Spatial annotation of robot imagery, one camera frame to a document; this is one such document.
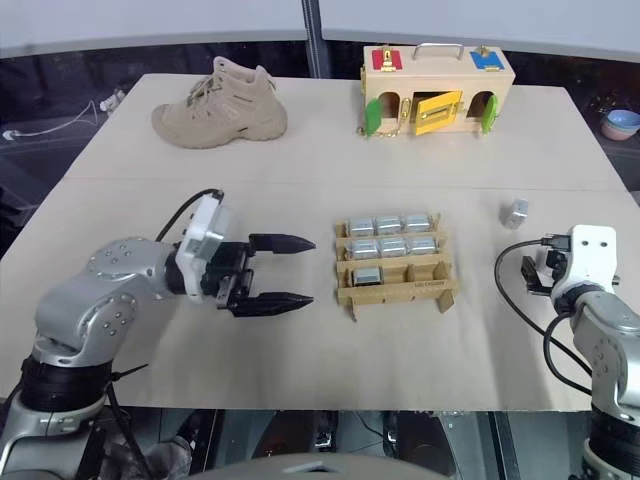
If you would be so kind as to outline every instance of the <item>white wall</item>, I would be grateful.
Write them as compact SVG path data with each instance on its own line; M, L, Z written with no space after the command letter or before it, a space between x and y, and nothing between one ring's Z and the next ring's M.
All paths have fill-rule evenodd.
M640 62L639 0L319 0L327 40L455 41Z
M0 0L0 58L306 38L300 0Z

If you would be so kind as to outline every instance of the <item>robotic arm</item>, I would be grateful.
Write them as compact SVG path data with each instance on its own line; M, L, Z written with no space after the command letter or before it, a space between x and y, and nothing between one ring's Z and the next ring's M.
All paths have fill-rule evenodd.
M571 315L573 342L593 369L592 429L585 441L583 479L640 475L640 317L614 291L616 232L577 225L543 239L554 285L543 287L524 257L530 292L550 295L558 314Z
M230 214L221 205L222 192L212 192L200 197L178 248L144 238L111 242L91 256L81 273L40 301L33 349L7 400L0 476L37 470L75 479L97 473L91 469L99 468L96 455L104 438L94 419L114 380L112 361L150 302L186 294L201 303L212 295L217 308L235 316L268 316L313 301L287 292L249 296L253 271L248 262L256 251L297 253L315 245L282 234L223 242Z

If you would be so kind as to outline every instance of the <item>metal handle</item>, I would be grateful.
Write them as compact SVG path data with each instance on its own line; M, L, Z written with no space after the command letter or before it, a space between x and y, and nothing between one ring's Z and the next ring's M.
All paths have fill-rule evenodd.
M421 43L420 45L416 45L411 58L415 60L418 56L418 50L425 47L456 47L458 48L458 60L462 60L462 54L464 53L464 45L461 45L459 43Z

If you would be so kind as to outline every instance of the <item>yellow door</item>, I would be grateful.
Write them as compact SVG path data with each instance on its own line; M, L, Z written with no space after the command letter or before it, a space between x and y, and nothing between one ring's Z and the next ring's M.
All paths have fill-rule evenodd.
M416 109L416 135L445 127L456 118L462 91L447 92L418 102Z

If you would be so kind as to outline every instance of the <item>beige tabletop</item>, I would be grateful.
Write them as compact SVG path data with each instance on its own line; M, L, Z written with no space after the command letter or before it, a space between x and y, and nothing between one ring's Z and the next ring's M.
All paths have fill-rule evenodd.
M235 212L230 240L282 232L318 245L298 255L258 255L254 293L288 290L315 302L278 317L248 319L217 311L212 300L155 303L115 362L127 368L151 361L118 384L123 404L589 408L587 397L547 371L541 338L499 298L492 278L496 255L513 242L576 223L611 225L618 231L618 292L640 310L633 296L640 286L640 210L564 90L514 88L487 137L365 141L353 133L355 100L349 95L355 82L280 80L290 114L282 139L192 152L156 138L148 114L162 97L177 98L193 81L144 77L0 263L0 395L8 393L29 354L35 308L47 289L80 270L101 245L124 236L153 238L184 199L220 187ZM316 98L304 116L295 99L322 92L328 100ZM531 115L546 109L548 122L523 117L518 128L515 113L525 107ZM540 131L546 136L538 137ZM529 165L534 159L537 164ZM530 215L511 232L500 225L498 211L516 197L530 201ZM445 314L433 301L367 306L354 323L334 297L334 222L424 210L441 213L452 237L461 283L455 305ZM166 240L178 240L187 221L181 219ZM505 262L504 272L509 292L545 326L553 311L548 299L526 295L518 255ZM557 335L570 343L567 325ZM561 353L555 357L566 375L588 383Z

